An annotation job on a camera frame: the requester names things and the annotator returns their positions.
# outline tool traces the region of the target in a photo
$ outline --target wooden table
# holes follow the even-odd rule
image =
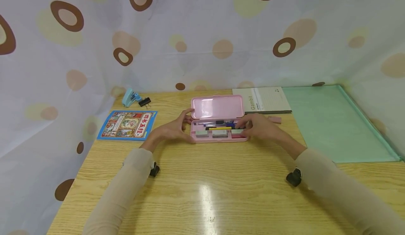
[[[176,118],[192,97],[232,94],[230,90],[143,94],[159,113],[155,127]],[[121,97],[112,110],[122,110]],[[128,110],[146,110],[136,105]],[[280,128],[304,144],[293,115],[280,115]],[[98,141],[64,200],[49,235],[81,234],[99,198],[140,142]],[[154,153],[160,166],[135,198],[120,234],[357,234],[328,203],[285,176],[293,160],[265,142],[170,143]],[[405,165],[339,164],[405,217]]]

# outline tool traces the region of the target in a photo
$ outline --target pen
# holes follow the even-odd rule
[[[232,130],[232,127],[217,127],[217,128],[208,128],[207,131],[215,131],[215,130]]]
[[[209,124],[213,124],[213,125],[217,124],[217,125],[219,125],[219,124],[224,124],[224,123],[233,123],[233,120],[231,120],[231,121],[218,120],[218,121],[215,121],[215,122],[202,122],[202,123],[194,122],[195,125],[209,125]]]
[[[211,126],[221,126],[221,127],[232,127],[235,126],[235,123],[224,123],[224,124],[204,124],[205,127]]]

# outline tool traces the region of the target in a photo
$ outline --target polka dot curtain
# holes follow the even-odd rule
[[[114,99],[341,84],[405,150],[405,0],[0,0],[0,234],[45,234]]]

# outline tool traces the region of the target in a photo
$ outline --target beige sleeve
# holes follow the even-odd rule
[[[398,214],[324,155],[307,149],[296,165],[308,188],[333,202],[361,234],[405,234],[405,223]]]
[[[133,149],[112,179],[83,228],[83,235],[115,235],[153,168],[152,153]]]

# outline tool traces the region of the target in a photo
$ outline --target yellow pencil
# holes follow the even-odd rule
[[[208,128],[209,131],[215,131],[215,130],[231,130],[232,127],[218,127],[218,128]]]

